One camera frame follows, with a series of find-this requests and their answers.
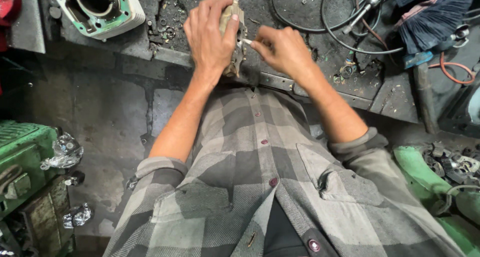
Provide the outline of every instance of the cloth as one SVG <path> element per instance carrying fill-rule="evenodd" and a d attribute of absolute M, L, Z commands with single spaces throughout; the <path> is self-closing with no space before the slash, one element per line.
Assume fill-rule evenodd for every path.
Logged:
<path fill-rule="evenodd" d="M 293 228 L 277 198 L 273 198 L 267 233 L 263 243 L 264 257 L 307 257 L 308 251 Z"/>
<path fill-rule="evenodd" d="M 375 128 L 330 143 L 335 156 L 308 128 L 287 94 L 213 94 L 191 167 L 162 156 L 140 163 L 104 256 L 262 256 L 274 198 L 311 257 L 326 243 L 342 257 L 463 255 L 408 191 Z"/>

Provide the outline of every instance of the aluminum foil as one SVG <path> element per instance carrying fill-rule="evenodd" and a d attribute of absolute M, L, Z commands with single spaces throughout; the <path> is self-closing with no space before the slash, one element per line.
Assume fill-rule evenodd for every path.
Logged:
<path fill-rule="evenodd" d="M 76 206 L 70 210 L 70 213 L 63 216 L 63 227 L 73 229 L 76 226 L 84 225 L 93 216 L 93 211 L 87 203 Z"/>
<path fill-rule="evenodd" d="M 52 148 L 55 156 L 44 159 L 40 169 L 48 170 L 54 168 L 70 168 L 80 162 L 84 154 L 84 148 L 74 137 L 64 132 L 57 140 L 53 141 Z"/>

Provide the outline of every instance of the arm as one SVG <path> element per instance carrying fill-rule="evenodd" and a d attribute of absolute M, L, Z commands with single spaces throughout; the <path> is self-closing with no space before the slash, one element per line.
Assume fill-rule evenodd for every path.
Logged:
<path fill-rule="evenodd" d="M 273 69 L 289 75 L 307 91 L 320 112 L 329 148 L 345 168 L 372 180 L 384 196 L 419 206 L 391 155 L 383 148 L 388 144 L 386 138 L 375 128 L 368 128 L 327 82 L 298 31 L 262 26 L 251 47 Z"/>
<path fill-rule="evenodd" d="M 185 162 L 194 144 L 208 96 L 230 64 L 239 26 L 237 15 L 230 19 L 222 37 L 219 20 L 232 0 L 203 0 L 190 11 L 183 28 L 195 62 L 187 92 L 155 140 L 149 157 L 170 157 Z"/>
<path fill-rule="evenodd" d="M 251 47 L 273 69 L 290 76 L 307 91 L 331 142 L 350 142 L 367 132 L 367 125 L 327 82 L 297 30 L 262 26 Z"/>

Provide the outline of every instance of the shirt sleeve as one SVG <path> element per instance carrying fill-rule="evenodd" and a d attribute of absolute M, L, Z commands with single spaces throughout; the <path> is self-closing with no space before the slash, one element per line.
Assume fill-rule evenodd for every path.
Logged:
<path fill-rule="evenodd" d="M 134 191 L 103 254 L 104 257 L 142 257 L 147 254 L 154 223 L 150 222 L 156 200 L 183 181 L 188 168 L 176 158 L 150 157 L 138 165 Z"/>
<path fill-rule="evenodd" d="M 418 199 L 409 191 L 407 181 L 392 155 L 385 149 L 387 139 L 370 127 L 356 140 L 346 143 L 329 143 L 328 147 L 345 168 L 373 181 L 378 191 L 392 201 L 420 206 Z"/>

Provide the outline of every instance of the hand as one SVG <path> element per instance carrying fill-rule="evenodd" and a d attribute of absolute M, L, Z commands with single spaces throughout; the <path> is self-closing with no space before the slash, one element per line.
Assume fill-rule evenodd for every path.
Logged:
<path fill-rule="evenodd" d="M 317 68 L 302 36 L 291 27 L 274 29 L 261 26 L 250 46 L 274 70 L 290 76 L 297 83 L 305 70 Z"/>
<path fill-rule="evenodd" d="M 232 15 L 223 37 L 219 23 L 222 11 L 232 3 L 233 0 L 203 0 L 197 8 L 190 10 L 183 29 L 195 62 L 192 82 L 198 81 L 213 89 L 230 64 L 237 44 L 239 17 Z"/>

